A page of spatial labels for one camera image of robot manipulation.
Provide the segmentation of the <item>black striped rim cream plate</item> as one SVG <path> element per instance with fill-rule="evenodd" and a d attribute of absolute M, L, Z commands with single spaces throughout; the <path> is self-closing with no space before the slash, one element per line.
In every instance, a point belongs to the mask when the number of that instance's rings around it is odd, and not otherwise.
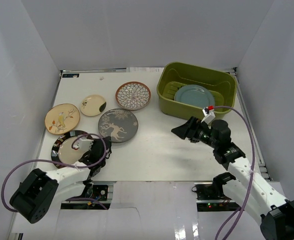
<path fill-rule="evenodd" d="M 58 163 L 65 163 L 68 165 L 73 165 L 75 162 L 81 159 L 87 150 L 75 150 L 72 149 L 71 145 L 73 141 L 80 135 L 86 134 L 82 130 L 72 130 L 61 135 L 53 144 L 51 148 L 51 160 L 53 165 L 60 169 L 63 165 Z"/>

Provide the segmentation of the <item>tan bird branch plate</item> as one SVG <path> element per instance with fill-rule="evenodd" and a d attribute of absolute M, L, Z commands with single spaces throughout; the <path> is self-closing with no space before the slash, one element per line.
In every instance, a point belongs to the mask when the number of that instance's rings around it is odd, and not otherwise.
<path fill-rule="evenodd" d="M 63 103 L 50 109 L 44 119 L 46 130 L 53 135 L 72 131 L 80 122 L 80 111 L 71 103 Z"/>

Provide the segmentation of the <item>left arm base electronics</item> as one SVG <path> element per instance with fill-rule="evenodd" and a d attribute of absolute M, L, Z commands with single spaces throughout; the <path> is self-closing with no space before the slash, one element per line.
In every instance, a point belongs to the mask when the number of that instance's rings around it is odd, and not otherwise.
<path fill-rule="evenodd" d="M 80 196 L 73 201 L 61 203 L 61 210 L 108 210 L 110 208 L 115 182 L 96 181 L 86 184 Z"/>

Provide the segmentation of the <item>white petal pattern brown-rim plate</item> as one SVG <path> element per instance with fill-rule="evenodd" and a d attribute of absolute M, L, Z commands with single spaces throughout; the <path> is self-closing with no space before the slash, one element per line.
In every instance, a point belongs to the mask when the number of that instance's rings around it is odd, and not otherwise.
<path fill-rule="evenodd" d="M 146 107 L 151 96 L 150 89 L 144 83 L 130 81 L 122 84 L 116 90 L 115 100 L 121 108 L 136 111 Z"/>

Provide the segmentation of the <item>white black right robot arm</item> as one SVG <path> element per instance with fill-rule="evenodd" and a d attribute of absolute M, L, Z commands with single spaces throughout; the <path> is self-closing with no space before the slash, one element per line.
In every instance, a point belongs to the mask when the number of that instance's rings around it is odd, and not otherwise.
<path fill-rule="evenodd" d="M 207 125 L 191 117 L 171 132 L 183 140 L 213 148 L 214 158 L 226 170 L 214 177 L 210 186 L 216 198 L 236 202 L 256 221 L 266 240 L 294 240 L 294 200 L 288 200 L 251 169 L 253 164 L 232 142 L 226 121 L 214 120 Z"/>

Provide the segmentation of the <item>plain teal blue plate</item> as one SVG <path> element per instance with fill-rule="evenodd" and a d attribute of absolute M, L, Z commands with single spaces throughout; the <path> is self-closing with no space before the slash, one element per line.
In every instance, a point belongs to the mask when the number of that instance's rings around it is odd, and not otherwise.
<path fill-rule="evenodd" d="M 210 91 L 196 84 L 185 85 L 179 88 L 174 95 L 174 100 L 199 108 L 215 105 L 214 96 Z"/>

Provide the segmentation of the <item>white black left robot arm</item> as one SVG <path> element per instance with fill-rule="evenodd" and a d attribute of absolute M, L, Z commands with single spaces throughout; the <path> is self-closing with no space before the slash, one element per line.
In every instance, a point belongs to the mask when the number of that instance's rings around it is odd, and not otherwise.
<path fill-rule="evenodd" d="M 15 211 L 29 223 L 40 221 L 50 209 L 57 192 L 67 190 L 67 198 L 79 196 L 86 200 L 92 196 L 93 187 L 87 184 L 106 164 L 112 153 L 112 140 L 107 136 L 94 139 L 90 149 L 72 167 L 42 171 L 32 170 L 9 200 Z"/>

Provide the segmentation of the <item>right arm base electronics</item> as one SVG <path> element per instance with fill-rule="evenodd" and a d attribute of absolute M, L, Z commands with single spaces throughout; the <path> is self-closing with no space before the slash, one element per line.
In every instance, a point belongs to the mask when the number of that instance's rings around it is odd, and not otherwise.
<path fill-rule="evenodd" d="M 219 196 L 211 182 L 196 183 L 191 191 L 196 194 L 197 211 L 201 212 L 232 212 L 240 206 L 226 196 Z"/>

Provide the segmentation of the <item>grey reindeer snowflake plate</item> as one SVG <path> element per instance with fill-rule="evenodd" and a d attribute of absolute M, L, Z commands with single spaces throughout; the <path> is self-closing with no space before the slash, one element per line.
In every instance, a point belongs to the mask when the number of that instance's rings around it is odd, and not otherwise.
<path fill-rule="evenodd" d="M 131 140 L 139 128 L 138 119 L 129 110 L 114 108 L 106 111 L 98 121 L 98 131 L 102 137 L 111 137 L 113 143 Z"/>

